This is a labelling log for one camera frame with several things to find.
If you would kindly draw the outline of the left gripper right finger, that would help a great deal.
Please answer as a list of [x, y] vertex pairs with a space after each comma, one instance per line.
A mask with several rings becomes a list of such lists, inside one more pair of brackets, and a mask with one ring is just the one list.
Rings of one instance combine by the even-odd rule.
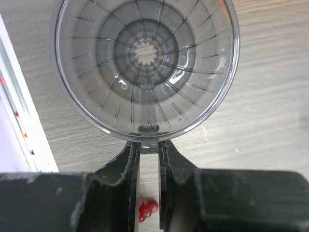
[[165, 232], [306, 232], [309, 183], [289, 171], [202, 169], [171, 141], [158, 145]]

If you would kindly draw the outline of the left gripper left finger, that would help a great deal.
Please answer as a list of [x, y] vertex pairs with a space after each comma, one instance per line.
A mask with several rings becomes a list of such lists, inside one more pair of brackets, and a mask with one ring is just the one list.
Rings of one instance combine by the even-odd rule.
[[2, 173], [3, 232], [134, 232], [140, 144], [93, 173]]

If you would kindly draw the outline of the grey transparent coffee dripper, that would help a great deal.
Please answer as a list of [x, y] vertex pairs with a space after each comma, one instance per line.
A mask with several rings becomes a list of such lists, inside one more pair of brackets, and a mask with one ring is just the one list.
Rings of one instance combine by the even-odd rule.
[[68, 101], [145, 153], [217, 109], [239, 52], [230, 0], [58, 0], [51, 18], [51, 60]]

